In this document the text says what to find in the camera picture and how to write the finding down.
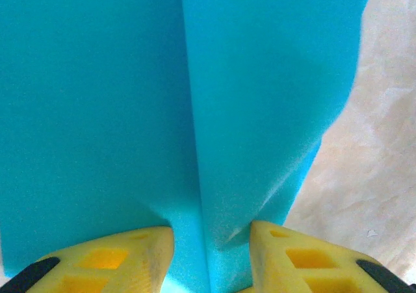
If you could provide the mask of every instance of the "blue foam block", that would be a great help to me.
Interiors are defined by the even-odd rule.
[[[166,292],[250,285],[248,225],[283,223],[348,97],[364,4],[0,0],[6,273],[171,225]]]

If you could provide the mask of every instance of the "square hole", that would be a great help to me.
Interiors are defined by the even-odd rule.
[[[350,279],[305,279],[313,293],[361,293]]]
[[[335,268],[337,265],[327,254],[317,249],[287,249],[287,256],[296,268]]]
[[[117,269],[128,256],[124,249],[95,249],[79,264],[82,268]]]
[[[108,282],[105,278],[65,277],[53,293],[101,293]]]
[[[270,234],[275,238],[287,238],[288,236],[276,230],[270,230]]]

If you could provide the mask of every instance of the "yellow 3d-printed part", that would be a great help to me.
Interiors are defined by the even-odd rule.
[[[268,222],[253,222],[254,292],[385,293],[357,264],[373,258]]]
[[[106,236],[42,257],[60,262],[28,293],[160,292],[173,253],[169,227]]]

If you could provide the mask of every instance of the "white surface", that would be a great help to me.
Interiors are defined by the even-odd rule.
[[[3,261],[1,258],[1,239],[0,239],[0,287],[8,281],[8,279],[4,276],[4,274],[5,273],[3,270]]]
[[[416,0],[370,0],[356,84],[285,223],[416,282]]]

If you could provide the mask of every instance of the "black rubber pad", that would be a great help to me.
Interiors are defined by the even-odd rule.
[[[367,272],[375,281],[381,285],[388,293],[415,293],[414,289],[400,280],[395,274],[386,267],[373,262],[359,259],[358,266]]]
[[[58,257],[50,257],[29,265],[3,285],[0,288],[0,293],[25,293],[59,262],[60,259]]]

